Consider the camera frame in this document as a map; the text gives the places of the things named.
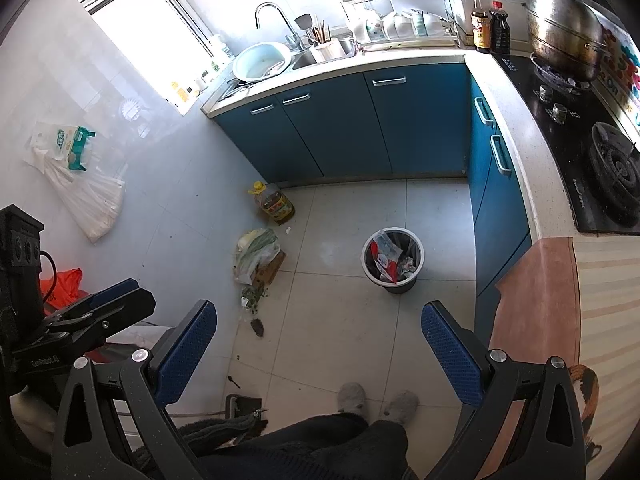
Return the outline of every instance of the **window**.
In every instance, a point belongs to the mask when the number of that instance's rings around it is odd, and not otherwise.
[[[185,114],[228,62],[183,0],[79,0],[148,83]]]

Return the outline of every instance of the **stove knob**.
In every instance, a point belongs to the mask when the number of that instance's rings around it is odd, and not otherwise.
[[[540,100],[543,103],[550,103],[551,98],[554,95],[554,91],[549,85],[540,85]]]
[[[554,104],[554,109],[552,110],[552,116],[556,123],[564,124],[564,122],[566,121],[566,114],[567,114],[566,106],[561,105],[560,103]]]

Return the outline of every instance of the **stainless steel pot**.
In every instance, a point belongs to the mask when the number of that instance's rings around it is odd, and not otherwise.
[[[577,0],[527,0],[529,39],[537,56],[580,81],[597,78],[606,52],[602,26]]]

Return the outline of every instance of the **white countertop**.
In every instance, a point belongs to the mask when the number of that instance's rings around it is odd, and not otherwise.
[[[531,240],[581,237],[556,163],[527,105],[493,56],[458,48],[406,48],[358,53],[356,56],[311,65],[261,81],[248,90],[202,111],[215,118],[224,112],[288,89],[340,75],[393,66],[464,62],[478,82],[507,145],[522,190]]]

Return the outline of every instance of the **red and white plastic wrapper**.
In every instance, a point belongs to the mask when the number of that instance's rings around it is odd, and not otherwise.
[[[378,231],[373,236],[370,248],[373,261],[380,271],[380,281],[397,283],[398,260],[402,249],[395,245],[384,231]]]

